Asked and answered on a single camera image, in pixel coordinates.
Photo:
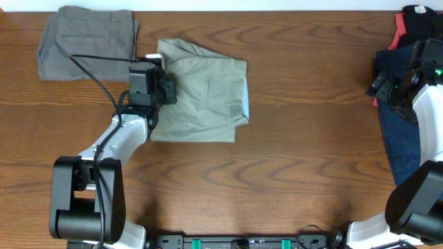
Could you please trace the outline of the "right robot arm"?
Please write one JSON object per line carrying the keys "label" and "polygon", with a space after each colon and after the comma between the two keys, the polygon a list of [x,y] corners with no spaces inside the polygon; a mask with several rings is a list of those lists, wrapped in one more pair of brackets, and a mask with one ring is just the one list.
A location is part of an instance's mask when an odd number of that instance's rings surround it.
{"label": "right robot arm", "polygon": [[397,186],[385,210],[338,231],[335,248],[416,248],[442,243],[442,38],[377,55],[366,90],[379,104]]}

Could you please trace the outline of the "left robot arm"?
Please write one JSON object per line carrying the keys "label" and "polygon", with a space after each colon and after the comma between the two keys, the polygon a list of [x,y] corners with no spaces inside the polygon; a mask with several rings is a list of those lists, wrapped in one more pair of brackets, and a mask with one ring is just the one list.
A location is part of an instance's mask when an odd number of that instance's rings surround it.
{"label": "left robot arm", "polygon": [[123,167],[175,104],[174,81],[160,54],[129,64],[129,89],[114,101],[109,128],[77,156],[53,166],[49,232],[68,248],[154,248],[145,227],[126,218]]}

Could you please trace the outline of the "khaki green shorts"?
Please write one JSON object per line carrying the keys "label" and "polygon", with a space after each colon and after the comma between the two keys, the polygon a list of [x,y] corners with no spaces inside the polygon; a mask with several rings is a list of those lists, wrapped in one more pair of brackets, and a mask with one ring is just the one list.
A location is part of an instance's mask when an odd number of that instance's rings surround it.
{"label": "khaki green shorts", "polygon": [[249,122],[247,62],[179,38],[160,39],[158,53],[177,86],[177,103],[164,105],[153,142],[234,142]]}

